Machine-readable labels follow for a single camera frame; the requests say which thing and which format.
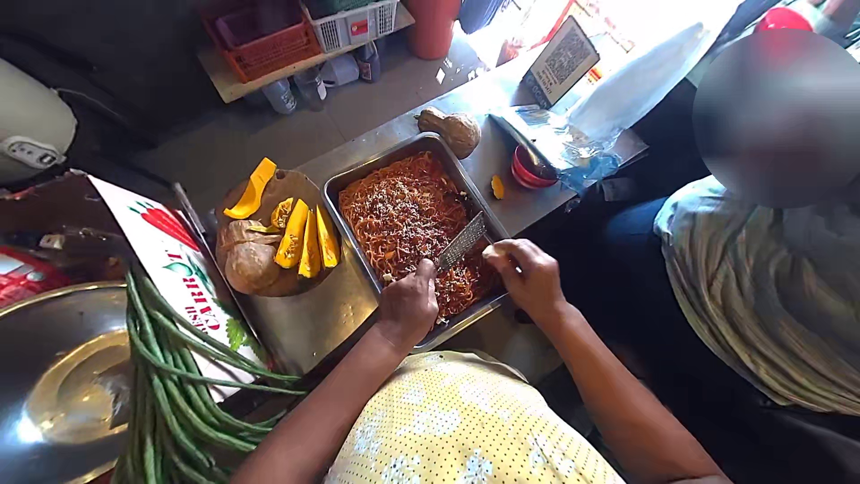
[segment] qr code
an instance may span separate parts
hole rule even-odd
[[[556,82],[562,83],[591,54],[592,48],[588,42],[580,37],[580,33],[575,28],[571,28],[546,59],[546,66]]]

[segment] plastic crate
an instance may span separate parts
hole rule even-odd
[[[344,10],[364,7],[374,0],[304,0],[304,6],[308,8],[311,19],[332,16]]]
[[[253,2],[247,1],[222,2],[200,12],[206,32],[239,81],[253,81],[321,52],[310,19],[299,8],[298,3],[288,5],[296,9],[299,23],[239,46],[228,45],[219,33],[219,28],[222,31],[224,29],[224,18],[241,15],[244,9],[253,9],[254,5]]]
[[[332,52],[349,45],[365,44],[371,39],[394,32],[394,20],[399,0],[383,0],[365,7],[310,19],[323,52]],[[302,5],[309,16],[307,7]]]

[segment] red chili illustration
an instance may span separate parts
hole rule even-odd
[[[170,237],[179,240],[196,251],[200,250],[191,236],[188,235],[188,232],[186,232],[185,227],[183,227],[170,212],[160,208],[155,208],[152,205],[147,205],[142,202],[138,202],[138,205],[143,207],[145,212],[139,212],[132,207],[129,207],[129,210],[133,211],[135,214],[139,214],[140,218],[146,220],[147,223],[168,234]]]

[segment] red bowl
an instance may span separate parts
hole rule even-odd
[[[545,189],[556,184],[557,180],[547,180],[546,178],[538,177],[523,166],[520,160],[524,158],[528,159],[530,156],[529,151],[522,145],[517,146],[517,149],[513,150],[513,162],[511,163],[513,179],[528,189]]]

